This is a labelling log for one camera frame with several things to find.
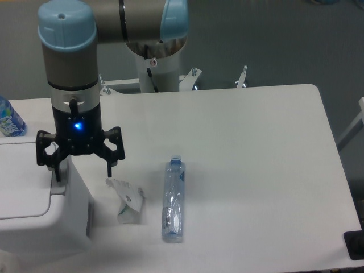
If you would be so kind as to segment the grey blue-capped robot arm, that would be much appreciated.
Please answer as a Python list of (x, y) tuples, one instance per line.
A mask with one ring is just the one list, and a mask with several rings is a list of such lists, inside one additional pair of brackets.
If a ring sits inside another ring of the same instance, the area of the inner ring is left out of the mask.
[(125, 43), (137, 57), (141, 91), (179, 90), (179, 53), (189, 30), (187, 1), (48, 1), (38, 10), (56, 132), (39, 131), (36, 159), (62, 178), (69, 155), (125, 158), (120, 127), (103, 130), (97, 46)]

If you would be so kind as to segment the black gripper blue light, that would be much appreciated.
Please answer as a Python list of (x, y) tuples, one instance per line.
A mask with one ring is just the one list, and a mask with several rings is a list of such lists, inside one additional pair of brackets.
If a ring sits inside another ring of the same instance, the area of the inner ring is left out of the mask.
[[(126, 158), (119, 126), (103, 131), (101, 107), (71, 116), (56, 108), (52, 109), (55, 119), (56, 134), (39, 130), (36, 135), (36, 162), (53, 170), (56, 181), (61, 182), (60, 163), (69, 155), (89, 155), (95, 153), (107, 164), (107, 177), (112, 177), (112, 168)], [(53, 154), (47, 154), (46, 148), (52, 143), (58, 145)]]

